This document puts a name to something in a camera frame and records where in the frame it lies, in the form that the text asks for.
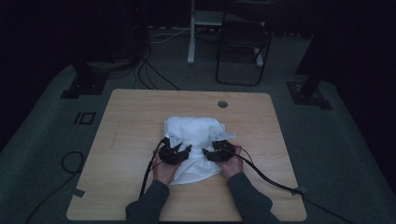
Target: dark background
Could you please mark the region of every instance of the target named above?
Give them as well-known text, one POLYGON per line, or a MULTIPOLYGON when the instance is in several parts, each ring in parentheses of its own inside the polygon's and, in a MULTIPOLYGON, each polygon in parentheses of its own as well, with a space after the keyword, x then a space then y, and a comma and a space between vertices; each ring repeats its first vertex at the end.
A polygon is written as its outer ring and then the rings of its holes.
MULTIPOLYGON (((138 1, 27 1, 0 4, 0 149, 16 132, 52 78, 70 64, 73 46, 87 62, 112 62, 134 42, 138 1)), ((223 1, 197 1, 219 9, 223 1)), ((285 9, 278 35, 314 36, 299 74, 336 86, 389 184, 396 189, 395 3, 379 1, 279 1, 285 9)), ((147 24, 189 26, 190 1, 148 0, 147 24)))

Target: table leg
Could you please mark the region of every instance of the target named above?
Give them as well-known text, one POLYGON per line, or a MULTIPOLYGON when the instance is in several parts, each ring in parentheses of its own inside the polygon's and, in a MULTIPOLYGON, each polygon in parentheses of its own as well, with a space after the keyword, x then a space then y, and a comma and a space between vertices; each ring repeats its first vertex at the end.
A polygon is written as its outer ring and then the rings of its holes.
POLYGON ((190 45, 187 64, 194 64, 195 56, 195 0, 191 0, 190 45))

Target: gray sleeve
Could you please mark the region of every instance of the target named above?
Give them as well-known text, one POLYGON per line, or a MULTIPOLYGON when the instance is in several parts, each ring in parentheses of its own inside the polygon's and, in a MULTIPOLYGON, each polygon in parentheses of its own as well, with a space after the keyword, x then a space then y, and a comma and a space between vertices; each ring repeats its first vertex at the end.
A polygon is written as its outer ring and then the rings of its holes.
POLYGON ((127 224, 157 224, 161 210, 169 197, 169 188, 153 180, 146 193, 125 208, 127 224))
POLYGON ((245 224, 279 223, 271 213, 272 201, 258 192, 244 173, 230 177, 227 185, 245 224))

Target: hand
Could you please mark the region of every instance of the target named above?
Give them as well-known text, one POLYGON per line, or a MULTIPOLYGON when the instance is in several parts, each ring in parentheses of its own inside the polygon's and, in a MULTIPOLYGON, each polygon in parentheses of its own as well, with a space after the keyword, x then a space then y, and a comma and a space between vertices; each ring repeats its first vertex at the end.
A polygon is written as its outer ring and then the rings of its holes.
POLYGON ((174 179, 178 165, 169 165, 160 159, 159 152, 155 155, 155 160, 152 163, 153 178, 163 182, 166 186, 169 186, 174 179))
MULTIPOLYGON (((241 154, 241 147, 234 146, 235 154, 241 154)), ((244 172, 244 162, 239 157, 233 156, 228 161, 216 162, 216 164, 221 168, 224 175, 230 178, 233 175, 244 172)))

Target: gray carpet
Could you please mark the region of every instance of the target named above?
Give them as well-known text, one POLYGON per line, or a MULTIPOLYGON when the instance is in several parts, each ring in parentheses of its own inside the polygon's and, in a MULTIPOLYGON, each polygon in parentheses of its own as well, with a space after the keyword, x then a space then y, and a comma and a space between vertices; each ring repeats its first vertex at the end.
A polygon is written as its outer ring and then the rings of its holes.
MULTIPOLYGON (((199 35, 213 40, 212 35, 199 35)), ((216 82, 215 49, 212 41, 197 40, 195 64, 187 65, 189 39, 174 38, 152 44, 149 62, 183 91, 266 92, 272 96, 292 166, 306 197, 354 223, 395 223, 396 198, 378 170, 356 124, 335 87, 322 82, 320 89, 333 110, 295 105, 287 81, 304 81, 294 75, 309 45, 300 37, 276 37, 265 68, 265 78, 257 87, 220 85, 216 82)), ((106 67, 109 64, 94 63, 106 67)), ((236 69, 239 74, 258 70, 236 69)), ((43 93, 35 108, 0 154, 0 223, 24 223, 34 208, 71 175, 61 166, 64 154, 80 151, 88 155, 106 103, 115 89, 145 89, 136 81, 137 69, 110 74, 102 95, 60 99, 75 76, 66 67, 43 93), (75 124, 78 113, 95 112, 92 125, 75 124)), ((146 83, 146 70, 141 73, 146 83)), ((174 88, 152 70, 148 74, 161 90, 174 88)), ((73 169, 78 158, 66 161, 73 169)), ((35 213, 30 223, 113 223, 76 222, 66 218, 71 196, 69 188, 76 176, 57 191, 35 213)), ((306 203, 307 219, 301 223, 344 223, 306 203)))

